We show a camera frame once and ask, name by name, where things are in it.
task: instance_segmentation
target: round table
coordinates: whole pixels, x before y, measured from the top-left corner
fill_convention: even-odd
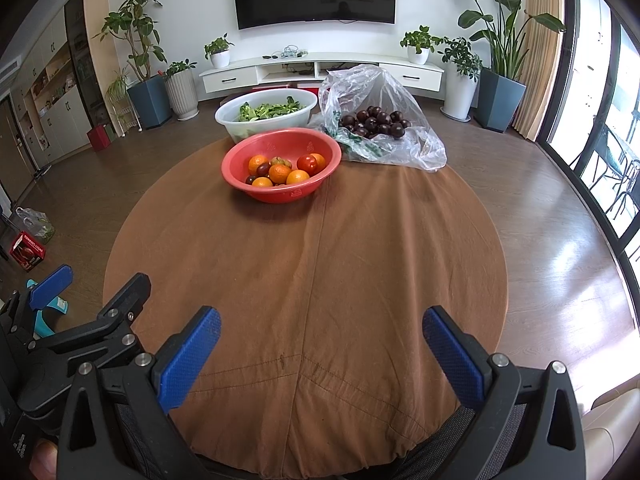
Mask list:
[[[220,341],[172,419],[196,452],[266,478],[391,462],[456,409],[422,338],[441,304],[492,352],[507,309],[494,224],[448,166],[343,162],[284,205],[229,187],[210,144],[163,175],[124,222],[104,300],[136,272],[152,293],[134,324],[150,352],[198,308]]]

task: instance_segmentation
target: white flower pot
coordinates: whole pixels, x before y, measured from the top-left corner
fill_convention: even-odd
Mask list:
[[[171,108],[179,121],[186,121],[198,114],[198,96],[191,69],[172,75],[164,82]]]
[[[211,64],[213,68],[224,68],[229,64],[229,60],[231,60],[231,56],[229,55],[229,50],[225,50],[224,52],[219,52],[217,54],[211,54]]]
[[[447,117],[466,123],[478,82],[460,74],[452,61],[447,63],[446,76],[444,106],[440,110]]]
[[[424,48],[420,54],[415,53],[415,47],[409,45],[407,47],[407,52],[409,55],[409,62],[415,63],[416,65],[424,65],[429,59],[429,49]]]

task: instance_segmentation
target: plastic bag on floor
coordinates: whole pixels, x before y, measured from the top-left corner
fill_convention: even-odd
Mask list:
[[[429,126],[414,97],[389,72],[379,66],[358,65],[329,73],[320,87],[320,113],[309,128],[324,131],[342,148],[342,160],[409,166],[435,171],[447,163],[444,144]],[[369,106],[385,112],[399,110],[411,122],[404,137],[378,135],[365,139],[340,127],[345,114],[355,115]]]
[[[11,220],[18,229],[27,231],[42,244],[48,243],[56,233],[47,215],[35,209],[17,207]]]

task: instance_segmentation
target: beige curtain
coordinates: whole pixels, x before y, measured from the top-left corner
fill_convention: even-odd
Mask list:
[[[528,14],[548,12],[564,21],[564,0],[526,0]],[[519,81],[527,85],[513,127],[526,139],[535,140],[556,81],[562,34],[531,20],[524,48],[529,49]]]

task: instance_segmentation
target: red bowl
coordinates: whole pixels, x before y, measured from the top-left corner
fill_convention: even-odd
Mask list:
[[[307,153],[324,156],[326,168],[300,184],[255,187],[244,183],[249,176],[249,159],[252,156],[265,155],[269,159],[281,156],[290,160],[295,170],[298,158]],[[236,144],[225,155],[221,169],[224,179],[236,189],[261,202],[284,204],[310,195],[318,189],[322,181],[338,167],[341,157],[340,145],[327,134],[308,128],[284,128],[254,135]]]

